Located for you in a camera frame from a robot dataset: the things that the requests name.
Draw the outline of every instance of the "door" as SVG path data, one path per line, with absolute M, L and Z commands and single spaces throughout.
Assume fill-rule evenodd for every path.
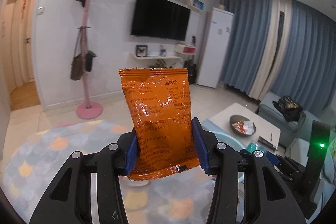
M 27 66 L 30 81 L 34 80 L 33 63 L 32 63 L 32 20 L 34 15 L 35 0 L 29 0 L 29 12 L 27 19 L 26 31 L 26 50 L 27 50 Z
M 216 88 L 228 45 L 233 15 L 213 10 L 210 30 L 197 84 Z
M 2 17 L 2 37 L 0 42 L 0 54 L 4 78 L 8 93 L 11 94 L 15 88 L 15 78 L 11 53 L 11 31 L 13 22 L 13 10 L 16 0 L 7 0 Z

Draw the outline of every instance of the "coat rack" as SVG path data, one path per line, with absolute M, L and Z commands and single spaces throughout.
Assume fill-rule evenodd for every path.
M 83 12 L 83 20 L 82 20 L 82 29 L 86 31 L 88 28 L 87 25 L 87 18 L 89 14 L 89 7 L 90 7 L 90 0 L 85 0 L 84 12 Z M 103 112 L 103 106 L 97 102 L 91 102 L 89 96 L 89 89 L 87 84 L 87 73 L 86 73 L 86 54 L 88 52 L 87 49 L 87 36 L 82 35 L 81 37 L 81 57 L 83 62 L 83 88 L 84 88 L 84 96 L 85 102 L 80 104 L 76 110 L 76 114 L 81 119 L 94 119 L 100 116 Z

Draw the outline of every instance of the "orange packet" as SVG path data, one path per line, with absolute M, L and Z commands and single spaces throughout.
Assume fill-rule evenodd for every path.
M 129 178 L 156 179 L 199 165 L 187 69 L 121 69 L 119 74 L 140 148 Z

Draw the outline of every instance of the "wooden floor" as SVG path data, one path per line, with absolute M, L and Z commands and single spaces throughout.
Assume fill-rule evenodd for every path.
M 16 88 L 10 95 L 12 100 L 12 110 L 18 110 L 30 106 L 36 106 L 41 104 L 35 82 L 30 82 Z

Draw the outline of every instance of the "coffee table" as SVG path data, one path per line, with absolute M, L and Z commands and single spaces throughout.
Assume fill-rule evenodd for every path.
M 256 126 L 256 132 L 252 136 L 246 137 L 234 133 L 230 127 L 229 122 L 232 115 L 241 115 L 254 122 Z M 209 121 L 211 121 L 217 127 L 221 128 L 228 135 L 234 137 L 236 140 L 241 142 L 245 147 L 247 147 L 251 141 L 257 142 L 259 136 L 261 136 L 278 149 L 280 129 L 238 103 L 230 105 L 222 112 L 219 112 L 215 116 L 209 118 Z

